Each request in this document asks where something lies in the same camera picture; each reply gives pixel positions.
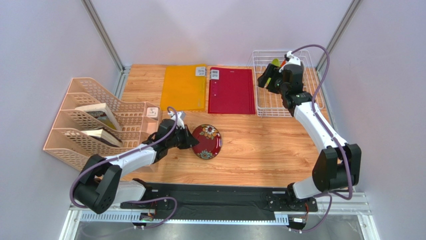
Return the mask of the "red floral plate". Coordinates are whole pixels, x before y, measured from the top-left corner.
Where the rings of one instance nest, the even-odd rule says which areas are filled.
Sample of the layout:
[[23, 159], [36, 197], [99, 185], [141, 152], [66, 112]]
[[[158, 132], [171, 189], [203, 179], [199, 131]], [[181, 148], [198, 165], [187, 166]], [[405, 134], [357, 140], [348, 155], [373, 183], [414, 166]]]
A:
[[222, 149], [222, 135], [216, 127], [210, 124], [197, 126], [192, 135], [198, 140], [199, 144], [192, 147], [194, 154], [203, 160], [215, 158]]

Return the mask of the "lime green plate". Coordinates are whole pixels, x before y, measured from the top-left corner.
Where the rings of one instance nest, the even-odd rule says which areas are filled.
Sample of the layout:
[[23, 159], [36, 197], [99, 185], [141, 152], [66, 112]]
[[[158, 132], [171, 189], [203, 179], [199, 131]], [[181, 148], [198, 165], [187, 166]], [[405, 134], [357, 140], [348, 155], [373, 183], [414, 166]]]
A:
[[272, 71], [272, 75], [269, 81], [269, 85], [272, 86], [277, 78], [277, 73], [279, 73], [279, 69], [280, 69], [280, 60], [278, 58], [274, 58], [271, 62], [271, 64], [273, 65], [273, 71]]

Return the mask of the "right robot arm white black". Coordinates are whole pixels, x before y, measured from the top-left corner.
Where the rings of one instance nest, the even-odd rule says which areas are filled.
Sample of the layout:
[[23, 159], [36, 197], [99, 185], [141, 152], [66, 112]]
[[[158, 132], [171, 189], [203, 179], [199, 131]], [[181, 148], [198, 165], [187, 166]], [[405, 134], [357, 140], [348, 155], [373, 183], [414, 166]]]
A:
[[338, 196], [349, 200], [359, 182], [362, 151], [357, 144], [347, 143], [326, 121], [314, 97], [304, 91], [303, 73], [301, 63], [283, 67], [270, 63], [257, 79], [260, 88], [281, 95], [283, 106], [301, 123], [319, 152], [311, 176], [290, 184], [289, 195], [304, 200], [346, 188], [348, 195]]

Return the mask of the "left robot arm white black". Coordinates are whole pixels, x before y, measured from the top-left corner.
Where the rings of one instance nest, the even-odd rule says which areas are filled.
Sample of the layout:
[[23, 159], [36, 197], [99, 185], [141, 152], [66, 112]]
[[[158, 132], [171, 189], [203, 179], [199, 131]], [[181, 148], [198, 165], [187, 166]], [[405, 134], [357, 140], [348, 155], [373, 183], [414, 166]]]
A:
[[187, 125], [173, 119], [163, 120], [157, 131], [140, 145], [123, 153], [89, 157], [72, 183], [69, 197], [78, 208], [102, 214], [111, 205], [142, 200], [146, 185], [142, 180], [122, 181], [122, 177], [142, 167], [151, 166], [164, 158], [169, 149], [190, 149], [199, 144]]

